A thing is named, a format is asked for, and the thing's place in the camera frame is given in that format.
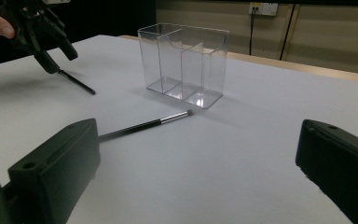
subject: black cable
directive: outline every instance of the black cable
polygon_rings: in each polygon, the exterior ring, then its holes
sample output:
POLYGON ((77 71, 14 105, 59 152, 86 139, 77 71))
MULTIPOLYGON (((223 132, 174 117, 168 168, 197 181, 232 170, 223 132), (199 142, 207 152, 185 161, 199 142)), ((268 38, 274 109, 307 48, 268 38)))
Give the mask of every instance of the black cable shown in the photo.
POLYGON ((287 25, 287 29, 286 29, 286 35, 284 36, 284 40, 283 40, 283 46, 282 46, 282 50, 281 50, 281 56, 280 56, 280 58, 279 58, 280 61, 282 60, 284 48, 285 48, 285 46, 286 46, 287 36, 289 36, 290 25, 292 24, 292 18, 293 18, 293 14, 295 13, 295 7, 296 7, 296 4, 293 4, 292 13, 290 14, 290 19, 289 19, 289 24, 287 25))
POLYGON ((255 13, 257 12, 258 7, 252 8, 251 13, 251 38, 249 40, 249 55, 252 55, 252 38, 253 38, 253 28, 255 24, 255 13))

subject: white table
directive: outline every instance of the white table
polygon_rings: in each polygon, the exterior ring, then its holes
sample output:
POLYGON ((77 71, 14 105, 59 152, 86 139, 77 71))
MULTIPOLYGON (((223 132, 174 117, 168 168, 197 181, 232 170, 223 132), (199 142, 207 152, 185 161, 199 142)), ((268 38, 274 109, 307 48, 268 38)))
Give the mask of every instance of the white table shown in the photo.
POLYGON ((295 164, 303 119, 358 136, 358 82, 229 59, 210 109, 145 89, 139 43, 74 44, 65 71, 33 57, 0 64, 0 183, 7 168, 66 125, 96 118, 99 134, 192 109, 195 115, 101 144, 102 163, 68 223, 350 223, 295 164))

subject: electrical outlet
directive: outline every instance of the electrical outlet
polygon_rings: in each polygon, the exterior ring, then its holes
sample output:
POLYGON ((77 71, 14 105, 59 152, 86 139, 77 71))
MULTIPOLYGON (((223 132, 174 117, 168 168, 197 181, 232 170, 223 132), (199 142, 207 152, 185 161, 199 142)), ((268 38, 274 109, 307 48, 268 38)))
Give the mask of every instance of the electrical outlet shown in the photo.
POLYGON ((277 14, 278 3, 263 3, 261 15, 275 16, 277 14))
POLYGON ((263 12, 263 3, 251 2, 249 4, 249 14, 254 13, 253 12, 254 8, 255 8, 255 15, 261 15, 261 13, 263 12))

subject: transparent container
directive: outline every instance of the transparent container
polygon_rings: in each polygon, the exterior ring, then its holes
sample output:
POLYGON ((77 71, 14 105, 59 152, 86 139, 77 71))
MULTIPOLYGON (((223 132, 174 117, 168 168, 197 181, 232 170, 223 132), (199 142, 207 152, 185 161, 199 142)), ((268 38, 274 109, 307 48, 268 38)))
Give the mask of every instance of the transparent container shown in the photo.
POLYGON ((146 87, 209 108, 223 95, 228 34, 168 23, 138 30, 146 87))

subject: screw hole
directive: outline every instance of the screw hole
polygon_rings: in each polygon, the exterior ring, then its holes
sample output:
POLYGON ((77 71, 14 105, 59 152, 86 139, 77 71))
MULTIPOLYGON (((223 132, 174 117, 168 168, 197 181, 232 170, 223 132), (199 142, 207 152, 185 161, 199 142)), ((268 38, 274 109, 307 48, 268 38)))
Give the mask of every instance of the screw hole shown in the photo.
POLYGON ((33 168, 34 166, 36 166, 36 164, 34 162, 28 162, 26 163, 25 165, 22 166, 22 168, 24 169, 31 169, 33 168))

